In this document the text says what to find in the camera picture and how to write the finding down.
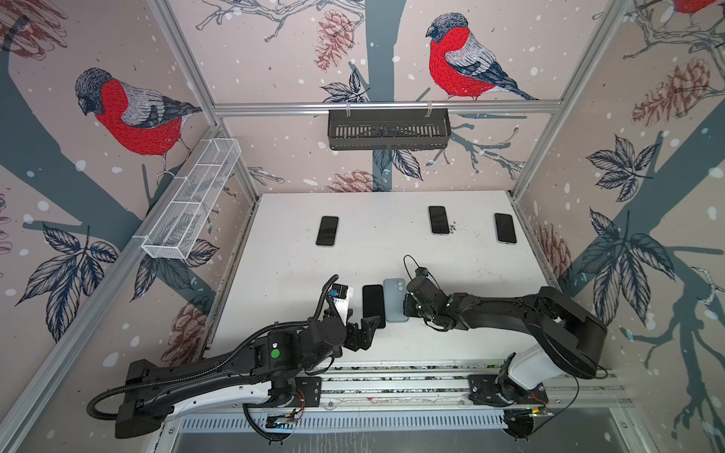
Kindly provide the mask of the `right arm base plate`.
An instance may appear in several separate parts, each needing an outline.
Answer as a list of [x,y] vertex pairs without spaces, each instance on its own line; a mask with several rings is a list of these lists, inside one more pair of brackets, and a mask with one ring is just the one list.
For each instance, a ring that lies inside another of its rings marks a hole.
[[515,384],[509,377],[491,374],[469,375],[468,398],[475,405],[506,408],[515,405],[548,405],[549,398],[542,384],[531,390]]

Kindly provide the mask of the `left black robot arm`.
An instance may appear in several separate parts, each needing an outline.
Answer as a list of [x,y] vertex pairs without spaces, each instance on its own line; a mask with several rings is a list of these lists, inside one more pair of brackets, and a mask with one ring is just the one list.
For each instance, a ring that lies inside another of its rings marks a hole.
[[381,324],[378,316],[344,324],[336,316],[307,323],[279,323],[264,328],[234,351],[193,364],[160,367],[132,362],[126,374],[124,401],[115,419],[115,437],[130,439],[155,432],[184,401],[226,388],[240,390],[268,383],[262,403],[287,403],[296,394],[296,377],[326,371],[343,350],[369,349]]

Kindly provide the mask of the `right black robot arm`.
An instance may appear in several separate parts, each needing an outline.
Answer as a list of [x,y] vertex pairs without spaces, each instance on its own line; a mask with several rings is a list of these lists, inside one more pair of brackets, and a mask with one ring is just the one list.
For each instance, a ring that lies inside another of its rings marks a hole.
[[421,318],[436,331],[495,328],[529,334],[537,345],[510,354],[500,373],[483,383],[470,382],[476,404],[505,408],[535,400],[544,381],[568,374],[596,379],[607,328],[559,290],[545,286],[537,294],[482,297],[445,294],[418,273],[406,287],[403,312]]

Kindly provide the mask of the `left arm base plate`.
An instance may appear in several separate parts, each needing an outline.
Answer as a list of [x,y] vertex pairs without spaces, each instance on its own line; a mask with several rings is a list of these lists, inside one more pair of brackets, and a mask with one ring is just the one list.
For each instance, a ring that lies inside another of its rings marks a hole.
[[293,381],[273,381],[271,387],[262,387],[261,402],[249,403],[253,409],[318,408],[322,396],[321,377],[296,377]]

